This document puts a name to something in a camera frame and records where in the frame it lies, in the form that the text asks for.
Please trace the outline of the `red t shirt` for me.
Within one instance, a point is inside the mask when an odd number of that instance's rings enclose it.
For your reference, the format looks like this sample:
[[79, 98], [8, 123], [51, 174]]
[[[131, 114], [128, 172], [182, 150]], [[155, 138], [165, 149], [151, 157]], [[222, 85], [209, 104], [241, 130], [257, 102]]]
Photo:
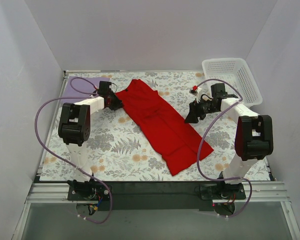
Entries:
[[214, 150], [158, 93], [140, 79], [116, 93], [123, 109], [162, 156], [172, 176], [203, 160]]

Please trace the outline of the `white plastic basket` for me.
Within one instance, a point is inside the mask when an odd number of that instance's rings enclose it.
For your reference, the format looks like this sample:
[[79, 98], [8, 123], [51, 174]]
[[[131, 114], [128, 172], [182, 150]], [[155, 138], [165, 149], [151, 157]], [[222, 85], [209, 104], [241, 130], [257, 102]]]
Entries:
[[240, 92], [247, 107], [263, 102], [255, 78], [244, 59], [236, 57], [206, 59], [202, 62], [202, 69], [206, 79], [219, 79], [231, 84]]

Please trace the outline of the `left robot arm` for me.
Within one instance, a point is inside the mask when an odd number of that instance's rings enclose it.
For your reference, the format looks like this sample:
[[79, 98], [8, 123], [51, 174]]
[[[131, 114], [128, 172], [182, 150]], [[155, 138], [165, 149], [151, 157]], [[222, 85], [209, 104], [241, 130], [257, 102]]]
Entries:
[[100, 81], [98, 86], [93, 86], [94, 92], [88, 98], [62, 105], [58, 135], [70, 153], [70, 162], [75, 165], [73, 180], [67, 183], [80, 200], [96, 200], [102, 197], [98, 190], [105, 190], [91, 178], [93, 173], [88, 163], [87, 142], [92, 114], [106, 108], [116, 111], [123, 107], [122, 101], [112, 90], [113, 85], [109, 81]]

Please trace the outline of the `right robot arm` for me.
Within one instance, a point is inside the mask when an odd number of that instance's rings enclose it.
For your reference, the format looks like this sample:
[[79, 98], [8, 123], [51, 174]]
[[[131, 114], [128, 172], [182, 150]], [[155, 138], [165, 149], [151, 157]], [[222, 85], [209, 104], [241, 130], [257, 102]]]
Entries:
[[274, 149], [272, 118], [250, 110], [244, 105], [240, 92], [235, 90], [229, 94], [226, 86], [228, 83], [224, 80], [215, 79], [210, 95], [204, 94], [199, 85], [189, 91], [195, 100], [189, 104], [189, 113], [184, 121], [186, 124], [197, 124], [212, 113], [218, 113], [218, 118], [226, 114], [237, 124], [235, 154], [218, 178], [204, 177], [206, 181], [197, 188], [203, 200], [244, 200], [246, 194], [242, 182], [247, 180], [246, 174], [254, 164], [271, 155]]

